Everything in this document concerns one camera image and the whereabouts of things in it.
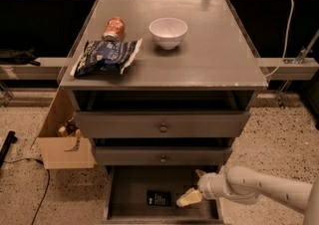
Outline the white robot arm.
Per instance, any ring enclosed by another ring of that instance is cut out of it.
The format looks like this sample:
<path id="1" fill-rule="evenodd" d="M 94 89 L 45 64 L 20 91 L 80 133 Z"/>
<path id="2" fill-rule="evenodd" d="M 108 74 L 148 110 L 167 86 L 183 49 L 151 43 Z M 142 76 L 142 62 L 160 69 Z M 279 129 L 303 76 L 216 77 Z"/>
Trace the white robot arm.
<path id="1" fill-rule="evenodd" d="M 319 225 L 319 181 L 313 184 L 267 175 L 244 166 L 233 166 L 225 173 L 196 171 L 196 188 L 177 201 L 184 207 L 202 200 L 225 198 L 239 204 L 254 204 L 264 195 L 304 215 L 303 225 Z"/>

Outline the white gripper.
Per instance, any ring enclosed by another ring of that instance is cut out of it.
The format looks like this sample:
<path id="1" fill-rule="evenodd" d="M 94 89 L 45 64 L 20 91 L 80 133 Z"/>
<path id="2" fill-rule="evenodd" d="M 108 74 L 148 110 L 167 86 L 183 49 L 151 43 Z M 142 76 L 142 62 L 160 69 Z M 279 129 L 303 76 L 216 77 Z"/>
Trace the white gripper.
<path id="1" fill-rule="evenodd" d="M 206 200 L 216 199 L 217 196 L 212 190 L 212 182 L 216 177 L 214 172 L 206 173 L 203 170 L 196 169 L 196 175 L 199 177 L 197 182 L 197 189 L 191 188 L 184 195 L 182 195 L 177 201 L 178 207 L 185 207 L 191 204 L 199 203 L 202 197 Z"/>

